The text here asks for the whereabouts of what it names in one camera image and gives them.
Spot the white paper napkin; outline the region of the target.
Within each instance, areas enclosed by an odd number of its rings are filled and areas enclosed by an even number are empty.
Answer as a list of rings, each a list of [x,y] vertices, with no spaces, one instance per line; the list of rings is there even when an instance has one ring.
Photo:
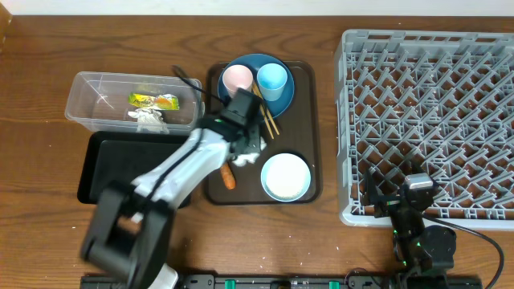
[[[238,167],[243,167],[248,164],[253,165],[266,147],[266,141],[260,137],[259,143],[251,144],[242,154],[233,157],[231,162]]]

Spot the yellow orange snack wrapper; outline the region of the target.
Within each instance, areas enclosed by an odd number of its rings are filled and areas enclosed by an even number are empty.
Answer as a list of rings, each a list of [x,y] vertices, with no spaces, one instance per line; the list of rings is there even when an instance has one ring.
[[[137,108],[148,108],[159,111],[178,111],[180,104],[178,98],[172,94],[148,96],[139,93],[131,93],[128,96],[129,103]]]

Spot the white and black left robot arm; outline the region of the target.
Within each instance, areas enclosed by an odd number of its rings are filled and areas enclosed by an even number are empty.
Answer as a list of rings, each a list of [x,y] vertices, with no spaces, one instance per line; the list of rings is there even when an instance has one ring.
[[[80,257],[127,288],[175,287],[178,273],[166,262],[177,209],[210,173],[253,149],[251,134],[261,120],[207,116],[155,169],[129,183],[109,182],[99,194]]]

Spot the orange carrot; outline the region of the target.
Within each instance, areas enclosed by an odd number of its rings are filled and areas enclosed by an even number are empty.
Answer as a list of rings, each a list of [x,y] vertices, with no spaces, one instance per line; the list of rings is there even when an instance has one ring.
[[[223,180],[223,183],[226,186],[226,188],[234,189],[236,186],[236,181],[235,181],[234,174],[232,173],[228,163],[225,163],[220,167],[220,173],[221,173],[222,180]]]

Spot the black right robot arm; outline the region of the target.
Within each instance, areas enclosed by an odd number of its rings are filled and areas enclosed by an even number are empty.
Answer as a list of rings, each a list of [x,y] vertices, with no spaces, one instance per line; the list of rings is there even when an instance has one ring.
[[[433,204],[437,182],[419,167],[405,177],[396,193],[378,191],[372,173],[364,174],[363,203],[375,218],[388,217],[394,253],[404,269],[381,283],[383,288],[448,288],[447,270],[454,267],[456,233],[445,226],[426,226],[422,213]]]

